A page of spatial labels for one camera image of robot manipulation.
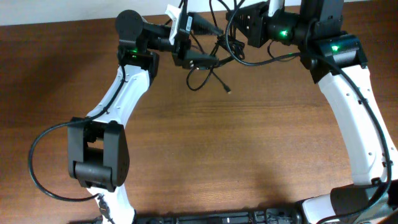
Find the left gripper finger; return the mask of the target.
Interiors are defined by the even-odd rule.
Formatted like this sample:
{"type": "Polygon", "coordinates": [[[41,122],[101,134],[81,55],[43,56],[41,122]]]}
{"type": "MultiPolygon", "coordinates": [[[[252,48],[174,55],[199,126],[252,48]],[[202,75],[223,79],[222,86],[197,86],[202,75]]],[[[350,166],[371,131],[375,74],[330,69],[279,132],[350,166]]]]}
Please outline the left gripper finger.
{"type": "Polygon", "coordinates": [[[182,68],[208,68],[217,65],[219,59],[213,55],[201,54],[199,52],[188,50],[182,59],[182,68]]]}
{"type": "Polygon", "coordinates": [[[191,31],[194,35],[222,35],[223,30],[216,27],[211,22],[203,18],[199,13],[189,12],[188,16],[192,18],[191,31]]]}

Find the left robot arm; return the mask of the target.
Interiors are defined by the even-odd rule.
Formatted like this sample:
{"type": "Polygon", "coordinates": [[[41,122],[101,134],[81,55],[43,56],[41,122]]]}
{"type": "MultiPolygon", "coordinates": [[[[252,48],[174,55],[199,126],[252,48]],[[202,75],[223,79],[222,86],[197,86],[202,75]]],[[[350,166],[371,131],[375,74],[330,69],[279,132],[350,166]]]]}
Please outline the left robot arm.
{"type": "Polygon", "coordinates": [[[129,170],[125,128],[140,97],[157,75],[159,51],[172,54],[185,69],[210,68],[215,56],[193,51],[190,34],[222,35],[223,31],[197,13],[168,6],[171,25],[147,22],[138,12],[125,10],[116,18],[119,35],[118,71],[103,99],[85,118],[68,126],[68,171],[94,196],[102,223],[133,223],[136,211],[124,182],[129,170]]]}

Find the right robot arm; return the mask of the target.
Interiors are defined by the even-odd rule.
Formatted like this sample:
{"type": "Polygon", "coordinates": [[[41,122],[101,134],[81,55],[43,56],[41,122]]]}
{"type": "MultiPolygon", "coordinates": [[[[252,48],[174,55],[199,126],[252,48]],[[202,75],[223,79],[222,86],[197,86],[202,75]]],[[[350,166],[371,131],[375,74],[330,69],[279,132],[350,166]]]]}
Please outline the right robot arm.
{"type": "Polygon", "coordinates": [[[374,97],[359,39],[342,30],[343,1],[302,1],[299,13],[283,1],[238,4],[226,14],[253,47],[267,41],[296,45],[331,106],[349,155],[351,185],[299,202],[294,223],[369,223],[397,213],[397,148],[374,97]]]}

